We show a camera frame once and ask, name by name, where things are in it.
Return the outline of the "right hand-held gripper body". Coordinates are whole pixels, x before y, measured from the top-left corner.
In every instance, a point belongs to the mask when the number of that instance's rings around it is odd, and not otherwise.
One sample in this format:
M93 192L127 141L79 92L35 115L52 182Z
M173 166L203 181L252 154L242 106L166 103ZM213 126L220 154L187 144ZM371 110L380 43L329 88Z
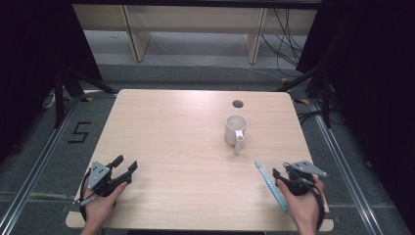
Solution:
M327 177L326 171L320 169L309 161L290 164L291 171L286 171L289 176L288 188L295 196L304 195L315 184L313 176Z

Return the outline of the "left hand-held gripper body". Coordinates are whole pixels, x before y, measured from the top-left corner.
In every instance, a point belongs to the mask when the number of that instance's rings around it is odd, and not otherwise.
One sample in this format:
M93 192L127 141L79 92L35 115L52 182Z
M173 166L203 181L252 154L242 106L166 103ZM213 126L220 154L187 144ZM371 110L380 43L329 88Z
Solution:
M87 188L102 197L111 195L117 186L128 181L128 176L126 174L112 179L113 168L119 166L119 164L120 162L117 161L107 165L94 162L90 168Z

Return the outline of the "light blue toothbrush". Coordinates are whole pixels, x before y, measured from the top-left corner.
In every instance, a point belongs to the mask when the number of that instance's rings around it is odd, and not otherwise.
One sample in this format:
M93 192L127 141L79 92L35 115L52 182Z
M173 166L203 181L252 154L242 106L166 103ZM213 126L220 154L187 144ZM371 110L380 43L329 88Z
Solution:
M270 190L271 194L273 195L274 199L277 201L278 205L280 206L283 212L288 210L287 205L285 204L284 200L282 199L279 192L276 190L274 184L271 182L270 178L266 174L265 170L262 167L262 164L259 160L254 161L255 167L259 170L260 174L263 177L265 184L267 185L268 189Z

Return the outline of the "white cup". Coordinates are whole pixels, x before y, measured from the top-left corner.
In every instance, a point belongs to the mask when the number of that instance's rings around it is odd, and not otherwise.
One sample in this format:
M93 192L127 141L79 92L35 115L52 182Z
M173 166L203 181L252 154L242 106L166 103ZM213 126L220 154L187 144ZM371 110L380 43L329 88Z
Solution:
M225 121L225 142L234 147L234 154L238 156L245 140L245 131L248 121L240 115L229 116Z

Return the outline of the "person's right hand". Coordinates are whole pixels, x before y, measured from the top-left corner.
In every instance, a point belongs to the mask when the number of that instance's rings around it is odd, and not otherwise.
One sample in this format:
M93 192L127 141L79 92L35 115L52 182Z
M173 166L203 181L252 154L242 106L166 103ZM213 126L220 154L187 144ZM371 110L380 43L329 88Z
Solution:
M279 188L285 197L288 213L294 221L297 229L313 228L318 231L320 207L312 192L301 196L293 195L288 187Z

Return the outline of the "person's left hand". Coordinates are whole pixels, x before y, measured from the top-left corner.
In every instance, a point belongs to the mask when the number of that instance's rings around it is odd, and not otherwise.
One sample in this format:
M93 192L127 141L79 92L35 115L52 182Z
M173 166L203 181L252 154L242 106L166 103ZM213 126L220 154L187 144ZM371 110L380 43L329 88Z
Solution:
M88 203L85 206L86 222L84 227L103 228L104 224L112 214L112 211L115 207L115 201L122 194L126 187L127 184L123 182L115 188L110 196L98 196L94 201Z

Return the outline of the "black metal stand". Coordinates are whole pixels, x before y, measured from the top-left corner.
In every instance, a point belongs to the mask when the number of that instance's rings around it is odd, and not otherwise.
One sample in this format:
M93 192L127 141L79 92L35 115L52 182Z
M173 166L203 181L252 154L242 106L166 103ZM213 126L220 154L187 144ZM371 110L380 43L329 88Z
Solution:
M305 95L308 98L315 98L318 94L321 95L323 122L327 128L330 128L330 79L329 74L321 66L316 66L293 81L283 84L280 88L276 88L275 92L287 92L307 80L309 83L305 89Z
M106 85L101 79L95 79L84 72L71 67L62 67L58 69L55 73L54 87L56 106L55 127L58 127L65 117L64 90L68 91L71 98L81 98L85 94L79 84L80 81L85 81L108 94L117 93L117 90Z

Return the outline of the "black curtain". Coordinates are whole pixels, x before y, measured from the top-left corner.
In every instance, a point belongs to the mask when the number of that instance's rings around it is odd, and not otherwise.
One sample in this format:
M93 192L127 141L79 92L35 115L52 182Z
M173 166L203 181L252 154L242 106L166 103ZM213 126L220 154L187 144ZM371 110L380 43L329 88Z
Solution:
M331 53L331 84L346 121L415 235L415 0L322 0L299 71L322 60L348 12L350 31Z
M0 164L66 67L101 74L70 0L0 0Z

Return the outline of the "light wooden shelf unit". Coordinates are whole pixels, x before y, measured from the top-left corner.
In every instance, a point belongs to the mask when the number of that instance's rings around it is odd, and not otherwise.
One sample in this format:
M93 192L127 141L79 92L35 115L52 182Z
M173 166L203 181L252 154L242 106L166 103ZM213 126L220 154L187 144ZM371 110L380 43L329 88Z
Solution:
M307 35L314 10L271 8L167 7L75 4L85 30L124 31L132 57L144 59L154 32L235 33L245 38L248 60L254 64L262 34Z

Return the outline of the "grey metal floor rail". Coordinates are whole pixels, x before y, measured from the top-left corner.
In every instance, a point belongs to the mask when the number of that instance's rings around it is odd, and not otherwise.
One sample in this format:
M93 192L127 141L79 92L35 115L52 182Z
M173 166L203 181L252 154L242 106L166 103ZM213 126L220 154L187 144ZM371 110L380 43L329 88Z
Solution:
M346 162L345 155L341 150L332 129L326 124L323 117L317 116L316 121L369 235L385 235L380 221L369 205L368 200L364 196L355 176Z
M0 235L10 235L17 223L28 198L39 181L47 163L49 163L52 153L56 149L63 132L65 131L69 119L75 108L80 102L79 98L71 98L64 107L64 116L60 123L54 127L41 149L36 156L35 162L30 167L29 172L24 175L23 182L19 185L16 192L0 191L0 203L8 202L7 209L0 214Z

